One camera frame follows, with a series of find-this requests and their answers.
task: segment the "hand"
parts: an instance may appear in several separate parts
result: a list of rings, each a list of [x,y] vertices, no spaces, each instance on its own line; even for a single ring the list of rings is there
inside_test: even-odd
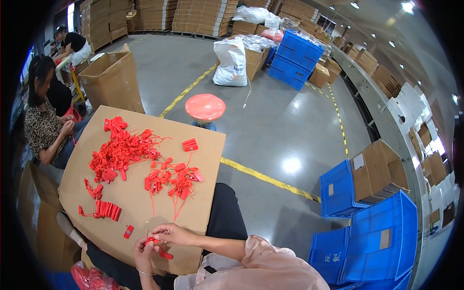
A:
[[[154,251],[153,242],[145,245],[146,241],[147,238],[141,238],[135,242],[132,249],[132,258],[140,271],[151,274],[153,270],[151,265],[151,252]]]
[[[61,133],[67,136],[72,133],[73,129],[74,129],[74,121],[68,120],[64,123],[63,127],[61,128]]]
[[[195,245],[195,240],[198,237],[196,233],[189,232],[175,223],[160,224],[152,230],[151,233],[155,235],[156,239],[161,240],[164,243],[184,246]]]
[[[63,117],[61,117],[61,121],[62,123],[66,123],[66,121],[70,121],[70,120],[74,120],[74,116],[73,115],[64,115]]]

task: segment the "pink blouse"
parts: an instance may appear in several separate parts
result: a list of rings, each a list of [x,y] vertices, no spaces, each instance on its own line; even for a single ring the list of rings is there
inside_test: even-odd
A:
[[[211,274],[206,266],[217,272]],[[292,289],[329,290],[321,275],[287,248],[251,235],[241,262],[218,254],[203,258],[197,273],[178,276],[175,290]]]

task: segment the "table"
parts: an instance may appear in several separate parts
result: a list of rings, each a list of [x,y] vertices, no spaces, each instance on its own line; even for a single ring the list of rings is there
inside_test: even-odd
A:
[[[422,242],[428,236],[428,215],[430,214],[430,202],[426,198],[427,189],[419,158],[407,134],[401,133],[399,118],[397,114],[393,113],[394,110],[389,108],[385,94],[354,60],[335,45],[331,44],[331,46],[333,58],[356,86],[359,95],[372,115],[381,139],[395,150],[403,161],[410,189],[407,195],[416,204],[418,212],[416,259],[409,282],[409,285],[412,285],[421,260]]]
[[[144,189],[144,178],[150,172],[149,161],[130,165],[126,181],[122,181],[118,176],[109,185],[102,183],[102,200],[110,201],[122,209],[118,222],[109,218],[83,217],[77,210],[81,205],[85,213],[92,213],[93,200],[85,189],[84,178],[88,178],[92,184],[95,173],[87,164],[92,158],[92,152],[98,151],[101,145],[110,139],[110,132],[103,131],[105,118],[111,119],[115,116],[121,116],[128,123],[127,131],[137,129],[137,132],[141,133],[145,129],[151,129],[154,134],[161,137],[172,137],[172,140],[165,139],[158,150],[165,158],[172,157],[174,163],[188,161],[190,153],[183,151],[182,142],[191,138],[196,139],[199,149],[193,152],[190,166],[199,168],[204,181],[194,183],[193,199],[186,200],[176,223],[198,234],[206,232],[226,136],[132,111],[103,105],[98,107],[69,158],[61,181],[59,199],[74,226],[82,234],[108,254],[135,266],[131,256],[135,241],[145,237],[147,230],[152,230],[161,223],[172,222],[174,218],[174,205],[172,198],[167,194],[166,186],[159,195],[153,197],[155,201],[155,215],[153,215],[149,192]],[[132,225],[134,230],[130,238],[125,239],[123,235],[128,225]],[[166,260],[153,253],[152,260],[156,269],[176,275],[197,271],[201,261],[200,248],[171,245],[168,252],[174,256],[174,259]]]

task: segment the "red plastic chair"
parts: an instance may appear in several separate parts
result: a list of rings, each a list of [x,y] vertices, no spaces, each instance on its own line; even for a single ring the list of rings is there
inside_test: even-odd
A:
[[[67,110],[67,112],[65,113],[65,115],[73,115],[74,116],[74,123],[82,121],[81,115],[79,115],[79,113],[76,111],[76,109],[74,108],[74,106],[72,104],[71,104],[71,107],[69,108],[69,110]]]

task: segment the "black pants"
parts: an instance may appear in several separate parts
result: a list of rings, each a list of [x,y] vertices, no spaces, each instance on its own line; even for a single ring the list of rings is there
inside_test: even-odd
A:
[[[235,191],[224,183],[216,183],[206,235],[240,240],[248,238]],[[209,252],[204,250],[202,254],[205,256]],[[98,269],[113,278],[120,286],[125,286],[130,290],[142,290],[136,268],[103,252],[92,242],[88,243],[87,255]],[[174,289],[175,278],[175,275],[169,274],[166,277],[153,276],[162,290]]]

